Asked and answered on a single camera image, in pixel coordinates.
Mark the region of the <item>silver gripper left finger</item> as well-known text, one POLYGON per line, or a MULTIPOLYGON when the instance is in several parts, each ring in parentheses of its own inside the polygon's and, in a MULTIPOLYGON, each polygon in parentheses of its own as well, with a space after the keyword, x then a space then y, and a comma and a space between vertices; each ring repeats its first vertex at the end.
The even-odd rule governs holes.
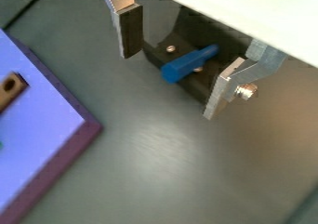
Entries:
POLYGON ((143 6, 135 0, 105 0, 117 29, 121 56, 127 59, 143 48, 143 6))

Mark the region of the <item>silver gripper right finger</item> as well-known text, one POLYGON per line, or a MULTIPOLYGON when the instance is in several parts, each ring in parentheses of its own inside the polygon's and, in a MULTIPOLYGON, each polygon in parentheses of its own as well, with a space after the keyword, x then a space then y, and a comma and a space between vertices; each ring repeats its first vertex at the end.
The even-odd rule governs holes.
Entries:
POLYGON ((245 56, 246 58, 238 57, 218 76, 205 105, 206 119, 213 119, 236 98, 249 100, 257 93, 254 81, 273 75, 288 58, 285 52, 257 39, 253 40, 245 56))

